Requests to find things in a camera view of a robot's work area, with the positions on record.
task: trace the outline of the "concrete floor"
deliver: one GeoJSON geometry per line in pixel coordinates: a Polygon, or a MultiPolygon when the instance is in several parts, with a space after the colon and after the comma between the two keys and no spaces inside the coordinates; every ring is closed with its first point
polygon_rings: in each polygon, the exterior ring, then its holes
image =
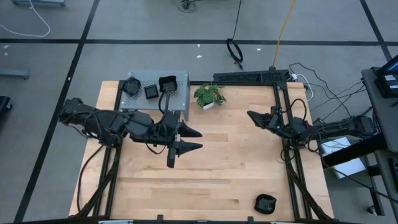
{"type": "MultiPolygon", "coordinates": [[[[0,68],[29,69],[29,80],[0,78],[0,95],[12,98],[13,110],[0,129],[0,223],[12,222],[21,202],[44,136],[60,96],[78,39],[85,27],[94,0],[67,0],[66,8],[37,7],[52,32],[44,39],[74,39],[74,44],[3,43],[1,39],[31,39],[0,28],[0,68]]],[[[366,0],[385,41],[398,38],[396,0],[366,0]]],[[[289,10],[288,0],[243,0],[236,40],[277,40],[289,10]]],[[[197,2],[191,14],[180,12],[172,1],[101,0],[88,33],[88,39],[118,40],[198,40],[192,44],[85,44],[68,91],[94,105],[103,80],[120,80],[129,70],[188,70],[191,80],[211,80],[214,73],[238,72],[239,68],[224,44],[201,44],[199,40],[225,40],[232,37],[239,0],[197,2]]],[[[0,23],[9,29],[44,34],[45,26],[28,7],[0,1],[0,23]]],[[[346,41],[377,41],[359,0],[297,0],[283,40],[314,40],[311,45],[281,45],[277,68],[301,62],[317,71],[329,87],[339,92],[361,78],[360,71],[386,63],[375,43],[349,45],[346,41]],[[340,44],[323,41],[341,41],[340,44]]],[[[267,70],[275,45],[239,45],[244,69],[267,70]]],[[[398,47],[388,47],[392,56],[398,47]]],[[[321,85],[315,76],[299,66],[296,73],[321,85]]],[[[310,109],[327,100],[323,90],[314,87],[310,109]]],[[[331,101],[311,112],[322,118],[339,105],[331,101]]],[[[346,105],[351,114],[369,107],[366,92],[351,97],[346,105]]],[[[327,121],[347,118],[340,108],[327,121]]],[[[85,140],[74,130],[58,124],[24,221],[67,217],[78,177],[85,140]]],[[[372,205],[367,189],[349,180],[336,180],[325,171],[335,217],[346,222],[393,223],[388,200],[382,200],[385,217],[366,212],[372,205]]],[[[382,180],[376,179],[383,189],[382,180]]]]}

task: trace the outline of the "potted plant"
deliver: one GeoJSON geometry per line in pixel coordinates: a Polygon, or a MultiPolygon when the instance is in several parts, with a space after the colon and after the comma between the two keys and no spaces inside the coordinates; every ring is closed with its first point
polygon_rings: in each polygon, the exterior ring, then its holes
{"type": "Polygon", "coordinates": [[[211,108],[214,104],[221,106],[223,102],[226,102],[225,97],[219,93],[221,88],[224,86],[204,84],[195,91],[193,97],[197,99],[198,105],[204,110],[211,108]]]}

